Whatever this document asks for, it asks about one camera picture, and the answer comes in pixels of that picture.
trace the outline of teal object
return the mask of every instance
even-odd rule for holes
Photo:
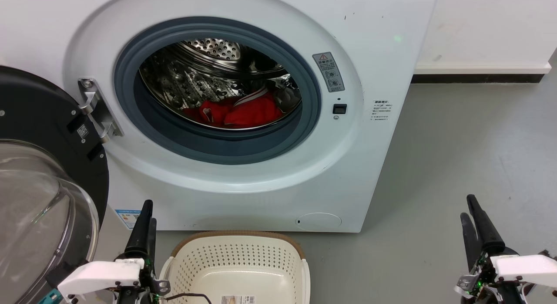
[[[62,300],[62,294],[60,294],[58,289],[52,289],[52,291],[48,292],[48,295],[42,298],[38,304],[59,304]]]

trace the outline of brown basket rim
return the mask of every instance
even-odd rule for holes
[[[260,237],[263,237],[263,238],[272,238],[272,239],[283,240],[283,241],[286,241],[286,242],[290,243],[290,245],[292,245],[296,249],[296,251],[298,252],[298,255],[300,255],[301,260],[305,260],[305,258],[306,258],[305,254],[304,254],[304,251],[302,250],[300,244],[295,242],[294,239],[290,238],[287,235],[274,233],[274,232],[249,231],[249,230],[206,231],[206,232],[200,232],[200,233],[193,234],[189,238],[186,238],[186,239],[182,240],[180,243],[178,243],[176,245],[176,247],[174,248],[174,250],[171,253],[171,257],[176,257],[178,252],[180,252],[181,248],[183,248],[185,244],[188,244],[189,242],[191,242],[193,240],[197,240],[197,239],[201,239],[201,238],[210,238],[210,237],[213,237],[213,236],[231,236],[231,235],[260,236]]]

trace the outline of gray rubber seal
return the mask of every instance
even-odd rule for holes
[[[199,37],[244,44],[282,64],[298,84],[302,104],[282,122],[253,131],[208,129],[167,111],[141,82],[139,66],[164,46]],[[128,118],[149,139],[183,157],[223,165],[261,162],[290,151],[311,133],[321,109],[317,79],[292,47],[264,30],[223,18],[181,18],[145,30],[120,54],[114,87]]]

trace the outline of floor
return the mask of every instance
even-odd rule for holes
[[[308,258],[312,303],[458,303],[459,214],[474,193],[507,246],[557,254],[557,57],[539,85],[412,85],[359,234],[290,233]],[[107,214],[97,258],[129,232]],[[160,268],[185,232],[161,231]],[[535,288],[535,301],[550,293]]]

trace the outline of red cloth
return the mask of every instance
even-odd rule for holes
[[[215,125],[232,125],[243,128],[257,127],[275,121],[282,116],[271,92],[265,88],[243,98],[227,98],[217,103],[205,100],[195,114],[184,109],[185,114],[197,120]]]

